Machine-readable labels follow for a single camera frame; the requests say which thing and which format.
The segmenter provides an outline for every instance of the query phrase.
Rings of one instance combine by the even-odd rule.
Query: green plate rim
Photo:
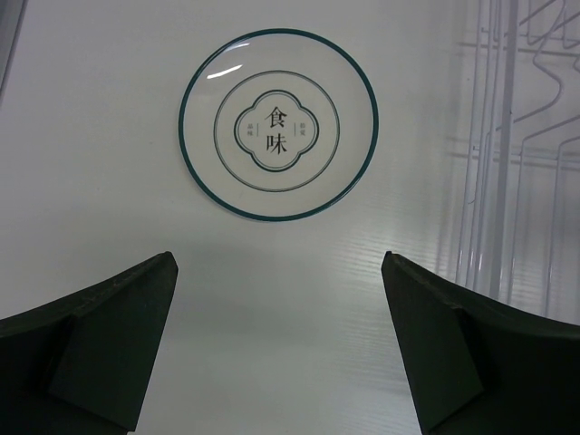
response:
[[[185,138],[183,135],[183,121],[184,121],[184,117],[185,117],[186,106],[188,104],[189,94],[191,93],[191,90],[193,89],[194,84],[196,83],[198,78],[201,76],[202,72],[206,69],[206,67],[211,62],[213,62],[213,60],[216,59],[216,57],[221,55],[227,48],[229,48],[231,45],[240,43],[242,41],[245,41],[246,39],[255,38],[257,36],[263,36],[265,34],[297,34],[299,36],[304,36],[306,38],[314,39],[315,41],[322,43],[324,45],[327,45],[328,47],[332,48],[333,50],[338,52],[344,59],[346,59],[346,61],[359,74],[359,76],[361,77],[362,83],[364,84],[364,87],[366,88],[366,91],[368,92],[369,98],[371,100],[371,108],[372,108],[371,147],[369,148],[369,152],[367,153],[366,159],[364,160],[364,163],[362,164],[361,168],[359,169],[357,174],[354,176],[353,180],[348,184],[348,186],[346,188],[344,188],[338,195],[336,195],[330,201],[327,201],[322,206],[318,206],[316,208],[313,208],[312,210],[305,211],[303,213],[298,213],[296,215],[273,217],[273,216],[263,216],[263,215],[257,215],[254,213],[248,213],[247,211],[241,210],[239,208],[236,208],[236,207],[228,204],[226,201],[224,201],[223,199],[218,197],[214,192],[211,191],[211,189],[208,186],[206,186],[204,184],[204,182],[199,177],[198,173],[193,168],[193,165],[191,164],[191,161],[189,160],[189,155],[188,155],[188,152],[186,150],[186,145],[185,145]],[[213,52],[206,59],[205,62],[203,62],[199,66],[198,70],[195,72],[195,74],[193,75],[193,77],[189,81],[188,88],[186,89],[185,94],[183,95],[183,99],[181,100],[181,106],[179,108],[178,134],[179,134],[179,146],[181,147],[181,153],[183,154],[183,159],[186,162],[189,173],[191,174],[193,179],[196,181],[196,183],[198,183],[198,185],[201,187],[201,189],[206,193],[206,195],[208,195],[211,199],[213,199],[215,202],[217,202],[221,207],[223,207],[223,208],[225,208],[233,213],[236,213],[237,215],[242,216],[244,218],[261,220],[261,221],[265,221],[265,222],[284,222],[284,221],[288,221],[288,220],[297,220],[297,219],[302,219],[302,218],[308,218],[312,215],[315,215],[316,213],[320,213],[321,211],[336,204],[338,201],[340,201],[342,198],[344,198],[344,196],[348,192],[350,192],[353,189],[353,187],[363,177],[364,172],[368,169],[369,165],[371,164],[372,155],[374,154],[374,151],[376,149],[377,140],[379,137],[379,108],[378,108],[376,97],[374,96],[374,91],[372,90],[371,83],[369,82],[369,79],[367,78],[363,69],[352,58],[352,56],[350,54],[348,54],[345,50],[343,50],[341,47],[339,47],[335,43],[323,38],[322,36],[320,36],[318,34],[313,34],[311,32],[307,32],[304,30],[298,30],[298,29],[292,29],[292,28],[264,29],[264,30],[250,32],[249,34],[243,34],[243,35],[239,36],[238,38],[222,45],[215,52]]]

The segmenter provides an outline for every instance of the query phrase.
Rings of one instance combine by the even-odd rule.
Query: white plate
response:
[[[378,134],[364,72],[340,47],[293,29],[240,36],[196,71],[179,111],[189,172],[246,218],[330,207],[361,178]]]

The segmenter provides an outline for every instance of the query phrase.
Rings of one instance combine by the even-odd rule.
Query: dish rack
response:
[[[580,2],[478,0],[456,282],[580,323]]]

